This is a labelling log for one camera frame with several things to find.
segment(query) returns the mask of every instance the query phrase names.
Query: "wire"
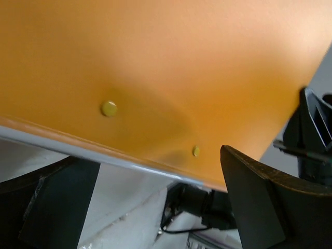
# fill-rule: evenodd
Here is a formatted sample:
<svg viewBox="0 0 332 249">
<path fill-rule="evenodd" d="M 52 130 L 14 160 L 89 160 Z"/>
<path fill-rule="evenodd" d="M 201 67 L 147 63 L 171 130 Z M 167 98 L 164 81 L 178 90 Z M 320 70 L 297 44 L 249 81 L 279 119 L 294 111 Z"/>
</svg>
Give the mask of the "wire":
<svg viewBox="0 0 332 249">
<path fill-rule="evenodd" d="M 206 231 L 206 230 L 210 230 L 210 229 L 212 229 L 212 227 L 196 228 L 196 229 L 188 229 L 188 230 L 168 231 L 168 230 L 164 229 L 164 227 L 161 228 L 161 230 L 164 233 L 168 233 L 168 234 L 181 234 L 181 233 L 187 233 L 187 232 L 199 232 L 199 231 Z"/>
<path fill-rule="evenodd" d="M 188 236 L 188 238 L 187 238 L 187 247 L 188 247 L 188 249 L 191 248 L 190 241 L 189 241 L 189 236 Z"/>
</svg>

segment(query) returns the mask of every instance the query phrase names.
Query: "silver strip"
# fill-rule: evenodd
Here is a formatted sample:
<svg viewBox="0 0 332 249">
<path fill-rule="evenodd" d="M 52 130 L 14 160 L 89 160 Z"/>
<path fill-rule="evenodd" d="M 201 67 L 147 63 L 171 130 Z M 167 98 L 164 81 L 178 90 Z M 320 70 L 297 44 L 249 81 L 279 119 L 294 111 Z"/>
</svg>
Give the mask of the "silver strip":
<svg viewBox="0 0 332 249">
<path fill-rule="evenodd" d="M 108 156 L 102 153 L 97 153 L 91 150 L 83 149 L 77 146 L 65 144 L 62 142 L 54 141 L 51 139 L 47 139 L 41 136 L 29 134 L 23 131 L 18 131 L 14 130 L 12 128 L 0 126 L 0 138 L 5 139 L 5 140 L 10 140 L 10 141 L 15 141 L 19 143 L 25 143 L 49 150 L 53 150 L 59 153 L 67 154 L 67 155 L 72 155 L 75 157 L 83 158 L 83 159 L 88 159 L 100 163 L 108 163 L 112 164 L 118 167 L 124 167 L 127 169 L 135 169 L 147 173 L 153 173 L 153 174 L 158 174 L 162 175 L 168 178 L 171 178 L 176 181 L 181 181 L 189 184 L 194 184 L 194 185 L 203 185 L 202 181 L 190 179 L 181 175 L 169 173 L 166 171 L 162 170 L 157 170 L 153 168 L 149 168 L 147 166 L 144 166 L 139 163 L 134 163 L 131 161 L 127 161 L 124 159 L 119 159 L 116 157 Z"/>
</svg>

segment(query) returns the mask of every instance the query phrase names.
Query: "gray wall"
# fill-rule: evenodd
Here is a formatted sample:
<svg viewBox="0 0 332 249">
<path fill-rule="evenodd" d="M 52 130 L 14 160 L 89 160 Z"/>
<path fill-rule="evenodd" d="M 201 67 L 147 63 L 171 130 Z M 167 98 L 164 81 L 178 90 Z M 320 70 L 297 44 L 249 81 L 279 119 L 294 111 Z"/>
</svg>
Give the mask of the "gray wall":
<svg viewBox="0 0 332 249">
<path fill-rule="evenodd" d="M 326 92 L 332 92 L 332 46 L 309 86 L 318 96 L 322 96 Z M 277 138 L 282 138 L 282 131 Z M 296 158 L 283 154 L 278 149 L 273 148 L 272 145 L 270 145 L 260 161 L 290 175 L 298 176 Z"/>
</svg>

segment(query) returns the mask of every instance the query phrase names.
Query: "white surface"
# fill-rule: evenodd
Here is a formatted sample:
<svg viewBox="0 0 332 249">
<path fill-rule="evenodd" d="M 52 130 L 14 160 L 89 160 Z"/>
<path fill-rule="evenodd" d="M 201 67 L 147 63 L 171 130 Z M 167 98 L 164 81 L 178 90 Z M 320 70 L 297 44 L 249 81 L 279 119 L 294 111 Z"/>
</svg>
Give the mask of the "white surface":
<svg viewBox="0 0 332 249">
<path fill-rule="evenodd" d="M 196 221 L 196 217 L 182 213 L 174 222 L 168 227 L 169 230 L 184 230 L 191 229 Z M 160 236 L 152 249 L 186 249 L 188 234 L 166 234 Z"/>
<path fill-rule="evenodd" d="M 102 164 L 80 244 L 130 212 L 150 195 L 164 189 L 169 183 L 171 181 L 166 177 Z M 155 205 L 157 212 L 161 213 L 160 203 L 156 202 Z M 137 224 L 146 223 L 149 216 L 146 211 L 145 215 L 137 220 Z"/>
<path fill-rule="evenodd" d="M 134 210 L 98 232 L 79 249 L 151 248 L 158 232 L 166 196 L 166 189 L 150 196 Z"/>
<path fill-rule="evenodd" d="M 242 249 L 240 235 L 237 229 L 220 231 L 212 229 L 204 232 L 197 232 L 197 235 L 219 245 L 221 248 Z"/>
</svg>

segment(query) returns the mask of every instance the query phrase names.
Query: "black plastic bracket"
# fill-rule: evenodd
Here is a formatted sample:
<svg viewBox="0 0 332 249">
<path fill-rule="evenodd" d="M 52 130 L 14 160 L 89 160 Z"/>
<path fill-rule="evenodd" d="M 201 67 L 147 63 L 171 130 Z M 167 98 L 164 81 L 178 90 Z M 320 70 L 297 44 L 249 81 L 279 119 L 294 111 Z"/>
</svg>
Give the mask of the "black plastic bracket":
<svg viewBox="0 0 332 249">
<path fill-rule="evenodd" d="M 275 147 L 298 158 L 299 177 L 332 186 L 331 95 L 319 98 L 310 88 L 300 91 L 300 104 Z"/>
<path fill-rule="evenodd" d="M 76 249 L 99 168 L 68 157 L 0 183 L 0 248 Z"/>
</svg>

